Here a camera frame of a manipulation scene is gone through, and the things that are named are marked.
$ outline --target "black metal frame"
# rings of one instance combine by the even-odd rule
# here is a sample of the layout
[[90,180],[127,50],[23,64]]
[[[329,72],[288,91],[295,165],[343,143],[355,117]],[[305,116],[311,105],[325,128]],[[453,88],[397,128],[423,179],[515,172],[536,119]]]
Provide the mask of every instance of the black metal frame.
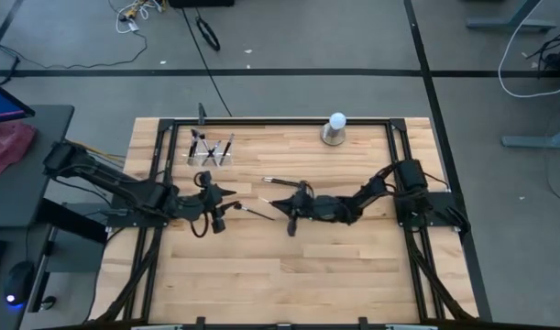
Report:
[[[320,126],[325,124],[324,118],[237,118],[237,117],[230,117],[230,118],[206,118],[204,124],[206,126],[251,126],[251,125],[278,125],[278,126],[294,126],[294,125],[306,125],[306,126]],[[198,119],[160,119],[159,121],[159,129],[158,135],[156,137],[156,143],[154,147],[153,153],[153,160],[151,162],[151,170],[149,174],[149,178],[151,180],[156,179],[156,174],[158,172],[159,166],[159,159],[161,156],[161,150],[163,146],[163,140],[165,138],[165,133],[169,130],[170,131],[170,144],[167,151],[167,157],[165,160],[165,167],[164,167],[164,181],[172,181],[171,173],[173,169],[173,162],[175,160],[175,151],[176,151],[176,142],[178,137],[178,132],[180,127],[182,126],[197,126],[199,125]],[[394,135],[394,131],[397,130],[400,133],[400,140],[403,150],[403,157],[405,159],[412,158],[412,152],[410,148],[410,141],[408,139],[408,134],[406,131],[405,120],[403,118],[393,118],[393,119],[384,119],[384,118],[349,118],[347,119],[347,124],[350,126],[382,126],[385,128],[386,136],[388,139],[388,147],[390,150],[390,158],[391,161],[398,161],[400,160],[398,155],[398,150],[396,148],[396,139]],[[395,180],[397,185],[400,187],[400,178],[398,177],[397,173],[394,172]],[[157,239],[160,242],[162,234],[162,228],[156,228],[154,232],[153,239]],[[405,232],[405,239],[406,245],[409,245],[410,240],[414,240],[411,233]],[[426,260],[428,261],[429,265],[434,269],[434,258],[433,252],[430,245],[430,238],[428,236],[427,230],[421,230],[420,232],[422,245],[423,245],[423,253],[425,255]],[[143,257],[143,247],[145,246],[145,241],[147,237],[147,229],[146,228],[139,228],[139,234],[137,236],[137,245],[135,248],[135,254],[133,259],[133,266],[131,268],[131,273],[133,274],[139,267],[141,263],[141,259]],[[422,321],[429,319],[428,313],[426,311],[426,301],[424,299],[423,293],[423,284],[421,273],[419,271],[418,265],[415,261],[412,260],[412,257],[408,255],[408,259],[410,262],[411,267],[411,274],[412,274],[412,282],[414,288],[414,294],[416,298],[416,304],[418,309],[419,318]],[[155,282],[155,275],[157,269],[157,262],[158,262],[158,254],[156,253],[155,258],[152,260],[148,268],[148,279],[145,285],[145,292],[143,297],[143,305],[142,305],[142,314],[141,319],[148,320],[149,318],[149,311],[151,307],[151,298],[153,294],[153,285]],[[435,316],[436,319],[444,319],[445,318],[445,309],[443,306],[440,297],[433,290],[433,299],[434,299],[434,307],[435,307]],[[124,320],[131,320],[132,311],[133,311],[133,304],[135,300],[135,292],[133,291],[125,306],[124,311]],[[317,326],[321,326],[323,328],[339,328],[339,329],[346,329],[351,326],[355,326],[358,328],[358,325],[353,324],[319,324]]]

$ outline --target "metal frame leg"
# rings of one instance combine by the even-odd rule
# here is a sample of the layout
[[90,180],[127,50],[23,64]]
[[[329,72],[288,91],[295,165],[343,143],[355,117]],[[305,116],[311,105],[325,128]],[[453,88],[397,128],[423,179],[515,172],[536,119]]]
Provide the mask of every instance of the metal frame leg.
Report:
[[[520,23],[530,14],[530,12],[542,0],[525,0],[522,6],[509,18],[468,18],[468,28],[516,28]],[[551,28],[556,28],[553,21],[546,21],[541,19],[527,19],[523,28],[535,28],[540,32],[546,32]]]
[[560,149],[560,132],[551,137],[502,137],[508,148]]

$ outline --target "computer mouse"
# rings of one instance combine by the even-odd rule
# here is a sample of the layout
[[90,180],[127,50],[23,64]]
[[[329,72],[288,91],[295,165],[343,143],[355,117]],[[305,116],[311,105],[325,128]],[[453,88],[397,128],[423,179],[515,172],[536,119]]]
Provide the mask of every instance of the computer mouse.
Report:
[[5,300],[11,306],[17,306],[29,299],[35,268],[30,261],[17,263],[6,275]]

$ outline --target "desk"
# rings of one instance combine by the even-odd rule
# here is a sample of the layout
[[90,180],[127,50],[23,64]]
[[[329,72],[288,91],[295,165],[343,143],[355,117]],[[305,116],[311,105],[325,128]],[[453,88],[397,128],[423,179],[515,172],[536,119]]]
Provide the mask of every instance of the desk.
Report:
[[51,150],[51,143],[62,140],[73,114],[72,106],[32,106],[36,115],[25,123],[38,132],[25,157],[9,166],[0,176],[0,241],[5,251],[0,264],[0,329],[18,328],[25,306],[10,308],[4,301],[3,286],[8,271],[28,258],[37,268],[48,242],[51,226],[34,224],[38,207],[49,178],[43,175],[43,159]]
[[[158,122],[137,119],[128,174],[148,176]],[[413,157],[424,171],[443,178],[429,119],[406,118],[405,123]],[[316,194],[356,192],[391,163],[385,130],[347,126],[346,142],[336,148],[321,141],[320,126],[219,123],[200,130],[211,140],[236,134],[233,165],[212,170],[214,182],[237,191],[225,201],[240,200],[277,220],[231,209],[226,231],[202,239],[192,235],[187,222],[171,222],[161,239],[150,324],[193,324],[197,316],[205,316],[207,324],[354,324],[359,316],[377,324],[418,322],[404,234],[389,197],[373,203],[352,226],[301,220],[296,237],[287,236],[286,217],[259,200],[293,193],[290,187],[261,181],[264,176],[307,180]],[[178,133],[176,154],[185,153],[189,142],[185,126]],[[172,169],[183,194],[197,192],[192,177],[198,170],[182,157]],[[444,189],[436,181],[429,184],[431,191]],[[202,224],[197,223],[198,231]],[[449,227],[428,230],[439,277],[468,312],[477,314],[458,234]],[[128,280],[137,231],[126,229],[107,246],[91,318],[105,311]],[[429,315],[434,315],[425,279],[423,285]]]

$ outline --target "black desk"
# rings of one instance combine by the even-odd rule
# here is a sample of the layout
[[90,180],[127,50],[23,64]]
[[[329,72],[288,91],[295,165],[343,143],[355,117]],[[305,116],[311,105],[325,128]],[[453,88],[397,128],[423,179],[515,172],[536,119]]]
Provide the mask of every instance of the black desk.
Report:
[[42,163],[51,144],[64,139],[74,110],[67,105],[32,107],[36,116],[25,122],[38,129],[36,138],[25,157],[0,175],[0,241],[6,244],[0,259],[0,329],[5,330],[20,326],[26,307],[12,308],[6,304],[5,276],[16,263],[26,259],[27,226],[28,258],[36,269],[41,261],[52,228],[44,223],[32,224],[49,181],[43,175]]
[[66,136],[73,106],[35,105],[35,116],[25,119],[38,132],[25,157],[0,175],[0,226],[25,227],[35,221],[49,178],[43,175],[43,160],[53,142]]

